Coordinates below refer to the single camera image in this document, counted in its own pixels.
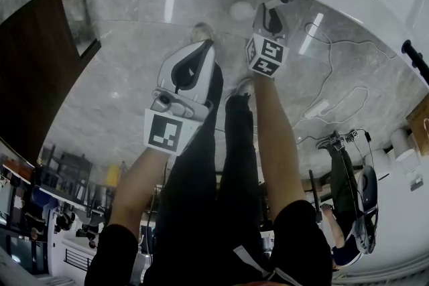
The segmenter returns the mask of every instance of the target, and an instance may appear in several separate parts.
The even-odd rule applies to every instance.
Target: floor
[[[0,0],[0,21],[29,0]],[[217,60],[225,79],[224,96],[247,73],[245,44],[251,34],[252,20],[238,22],[229,15],[236,1],[248,1],[256,7],[268,0],[63,0],[70,26],[80,49],[93,37],[102,43],[101,51],[77,80],[60,109],[46,139],[71,153],[84,153],[101,166],[125,161],[131,165],[144,150],[143,114],[150,107],[162,61],[189,42],[193,25],[204,21],[215,32]],[[313,0],[295,0],[284,5],[290,36],[290,54],[275,83],[284,109],[293,125],[300,113],[318,94],[330,71],[328,46],[312,40],[304,51],[307,38],[304,27],[323,15],[320,29],[332,41],[371,40],[389,51],[377,38],[345,16]],[[366,129],[372,137],[372,149],[388,147],[390,135],[406,126],[406,115],[423,99],[427,88],[401,58],[388,60],[372,45],[340,44],[332,49],[334,73],[324,87],[322,98],[331,106],[355,86],[365,85],[369,98],[363,110],[343,124],[326,125],[312,119],[295,128],[297,141],[311,135],[322,137],[334,129],[347,133]],[[337,110],[325,117],[342,121],[363,104],[366,92],[357,90]],[[218,114],[218,129],[223,129],[225,102]],[[225,137],[216,132],[218,170],[225,160]],[[368,154],[366,140],[357,142],[363,155]],[[353,162],[361,164],[354,146],[347,146]],[[317,151],[315,140],[299,144],[303,177],[313,169],[316,175],[330,169],[325,151]]]

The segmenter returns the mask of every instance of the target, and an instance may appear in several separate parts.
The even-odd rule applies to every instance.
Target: black pants
[[[193,267],[192,272],[188,270],[191,274],[203,270],[210,257],[219,252],[221,255],[222,252],[233,254],[233,249],[239,245],[251,254],[254,251],[256,255],[262,255],[253,115],[246,96],[232,96],[227,101],[227,158],[217,192],[215,125],[222,90],[222,72],[216,65],[208,93],[214,108],[187,150],[177,157],[161,192],[156,218],[154,264],[147,271],[154,277],[160,272],[157,266],[162,265],[165,270],[172,263],[180,264],[178,261],[172,262],[171,256],[188,255],[190,251],[194,251],[196,257],[192,263],[188,260]],[[238,259],[229,256],[233,262]]]
[[[358,194],[353,164],[345,149],[337,151],[330,146],[328,152],[332,158],[330,190],[334,202],[334,214],[341,230],[347,237],[353,222],[356,220],[357,213],[360,214],[356,203]]]

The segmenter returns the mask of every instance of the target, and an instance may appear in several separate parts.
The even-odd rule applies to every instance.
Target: yellow object
[[[106,186],[116,187],[121,177],[121,167],[119,165],[110,165],[105,181]]]

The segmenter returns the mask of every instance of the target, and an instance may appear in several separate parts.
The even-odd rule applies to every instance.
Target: fiducial marker cube
[[[273,78],[286,64],[289,48],[254,33],[247,44],[246,55],[249,69]]]

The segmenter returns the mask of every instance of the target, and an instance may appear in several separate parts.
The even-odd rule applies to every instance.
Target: forearm
[[[141,215],[169,156],[152,148],[139,156],[119,182],[109,225],[120,224],[139,236]]]
[[[294,132],[274,81],[255,75],[259,154],[273,220],[287,205],[304,200]]]
[[[329,215],[326,218],[328,219],[328,223],[332,231],[336,247],[343,248],[345,246],[345,238],[341,227],[339,226],[333,215]]]

